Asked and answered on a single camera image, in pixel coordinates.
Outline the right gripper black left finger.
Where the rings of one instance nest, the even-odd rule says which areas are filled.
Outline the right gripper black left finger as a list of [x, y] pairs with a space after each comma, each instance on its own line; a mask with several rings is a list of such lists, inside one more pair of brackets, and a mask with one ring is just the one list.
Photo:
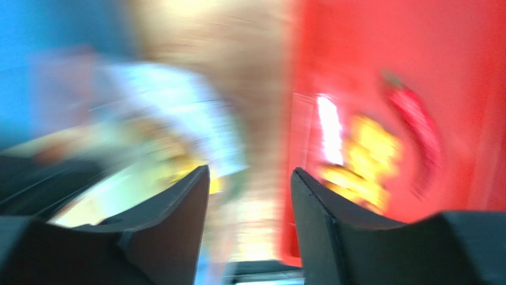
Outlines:
[[2, 284], [192, 284], [210, 186], [199, 166], [108, 219], [67, 228], [1, 218]]

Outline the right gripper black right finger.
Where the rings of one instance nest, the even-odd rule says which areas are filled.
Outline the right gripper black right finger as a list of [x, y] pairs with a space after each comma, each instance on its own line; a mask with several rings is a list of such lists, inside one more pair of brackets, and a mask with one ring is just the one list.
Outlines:
[[505, 213], [443, 211], [414, 223], [375, 214], [309, 173], [291, 175], [306, 284], [504, 284]]

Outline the yellow fake bell pepper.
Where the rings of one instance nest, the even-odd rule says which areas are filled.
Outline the yellow fake bell pepper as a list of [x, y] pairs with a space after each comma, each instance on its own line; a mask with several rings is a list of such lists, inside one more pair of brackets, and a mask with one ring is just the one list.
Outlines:
[[318, 169], [322, 184], [357, 205], [384, 214], [390, 200], [384, 183], [399, 173], [400, 140], [370, 117], [356, 115], [341, 150], [343, 163], [326, 162]]

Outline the clear zip top bag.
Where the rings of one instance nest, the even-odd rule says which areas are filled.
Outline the clear zip top bag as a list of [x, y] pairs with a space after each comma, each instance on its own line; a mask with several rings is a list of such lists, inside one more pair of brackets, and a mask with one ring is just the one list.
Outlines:
[[248, 165], [236, 119], [202, 76], [149, 62], [54, 57], [34, 73], [43, 162], [90, 159], [105, 180], [50, 222], [98, 224], [210, 167], [211, 215], [230, 219]]

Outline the red fake chili pepper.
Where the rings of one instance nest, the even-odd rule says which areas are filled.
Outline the red fake chili pepper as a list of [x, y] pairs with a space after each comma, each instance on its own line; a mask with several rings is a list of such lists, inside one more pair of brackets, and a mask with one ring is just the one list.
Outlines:
[[439, 130], [423, 100], [413, 89], [405, 85], [400, 77], [386, 70], [381, 72], [381, 77], [385, 99], [418, 146], [419, 173], [412, 182], [411, 192], [418, 199], [424, 200], [431, 182], [443, 166]]

